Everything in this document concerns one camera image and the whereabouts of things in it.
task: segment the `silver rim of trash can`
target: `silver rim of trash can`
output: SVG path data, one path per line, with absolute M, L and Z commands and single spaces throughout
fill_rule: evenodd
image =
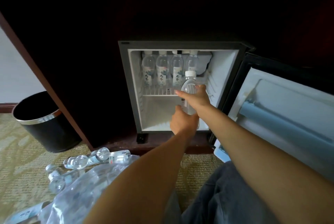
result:
M 36 119 L 32 119 L 32 120 L 20 120 L 15 118 L 21 125 L 35 125 L 35 124 L 40 124 L 46 121 L 49 121 L 57 116 L 59 116 L 62 112 L 58 109 L 56 111 L 54 111 L 53 113 L 46 115 L 44 117 L 41 118 L 36 118 Z

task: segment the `carpet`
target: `carpet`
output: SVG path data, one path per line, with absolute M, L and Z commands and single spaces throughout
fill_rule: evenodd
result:
M 88 153 L 84 144 L 63 153 L 49 153 L 10 113 L 0 114 L 0 223 L 14 212 L 53 200 L 45 173 L 48 164 L 62 165 L 68 156 Z M 213 154 L 184 155 L 176 182 L 182 211 L 221 164 Z

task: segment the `hand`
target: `hand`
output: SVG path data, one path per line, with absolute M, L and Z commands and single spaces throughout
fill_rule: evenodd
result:
M 170 129 L 176 135 L 179 132 L 186 132 L 190 137 L 193 137 L 196 133 L 199 117 L 197 113 L 188 115 L 180 105 L 175 106 L 175 113 L 172 116 L 172 120 L 169 121 Z
M 184 91 L 176 90 L 175 93 L 187 100 L 191 107 L 193 107 L 197 113 L 200 113 L 201 108 L 210 106 L 210 99 L 206 93 L 206 86 L 205 85 L 196 85 L 195 88 L 197 89 L 196 94 L 188 94 Z

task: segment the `left hand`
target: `left hand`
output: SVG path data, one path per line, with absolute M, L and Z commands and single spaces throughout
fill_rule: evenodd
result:
M 172 116 L 172 120 L 169 121 L 170 129 L 176 135 L 181 131 L 189 133 L 190 137 L 193 137 L 196 133 L 199 117 L 197 113 L 193 115 L 186 114 L 180 105 L 175 106 L 175 113 Z

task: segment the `white wall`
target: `white wall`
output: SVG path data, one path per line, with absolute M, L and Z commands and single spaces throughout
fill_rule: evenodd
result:
M 0 28 L 0 103 L 18 103 L 41 91 L 44 87 Z

